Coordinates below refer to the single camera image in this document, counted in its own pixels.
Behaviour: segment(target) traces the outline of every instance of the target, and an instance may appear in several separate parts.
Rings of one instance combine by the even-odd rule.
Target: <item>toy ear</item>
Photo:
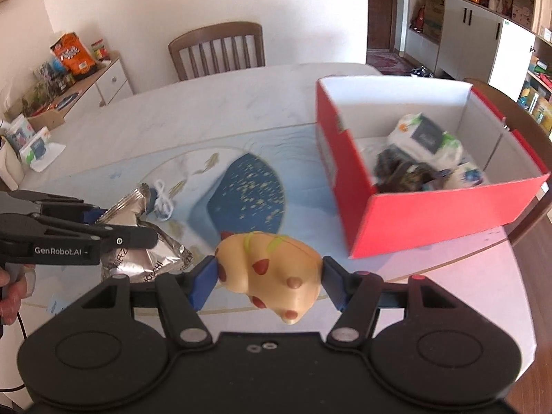
[[[228,230],[223,230],[222,232],[220,232],[220,239],[227,239],[232,235],[234,235],[232,232],[228,232]]]

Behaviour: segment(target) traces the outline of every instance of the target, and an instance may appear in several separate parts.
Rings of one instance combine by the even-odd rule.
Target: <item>silver foil wrapper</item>
[[[193,256],[189,250],[157,225],[139,219],[149,200],[150,189],[142,184],[98,219],[97,224],[150,227],[159,235],[153,249],[120,248],[104,254],[101,257],[102,280],[126,274],[131,283],[151,282],[159,274],[185,271],[191,266]]]

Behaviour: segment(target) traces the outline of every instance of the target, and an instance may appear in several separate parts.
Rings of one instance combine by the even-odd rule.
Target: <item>yellow toy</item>
[[[257,308],[270,308],[294,324],[320,292],[322,257],[284,235],[223,232],[215,251],[219,279],[228,290],[245,293]]]

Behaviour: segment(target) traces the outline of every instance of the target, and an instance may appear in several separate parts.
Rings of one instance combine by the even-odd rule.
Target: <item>pink box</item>
[[[328,77],[316,90],[317,142],[351,258],[426,246],[514,221],[549,171],[504,115],[470,84],[411,77]],[[490,184],[378,193],[357,142],[384,142],[423,112],[454,134]]]

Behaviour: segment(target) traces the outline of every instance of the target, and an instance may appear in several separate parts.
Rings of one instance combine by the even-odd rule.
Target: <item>drawer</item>
[[[105,105],[98,88],[93,85],[71,107],[70,111],[65,115],[65,122],[78,120],[80,117],[94,112]]]
[[[121,101],[126,98],[130,98],[133,96],[134,93],[132,93],[132,89],[130,88],[129,82],[125,82],[125,84],[121,87],[121,89],[117,92],[117,95],[113,97],[110,104],[114,104],[117,101]]]
[[[109,104],[125,82],[125,70],[122,69],[121,61],[118,60],[99,77],[96,85],[104,101]]]

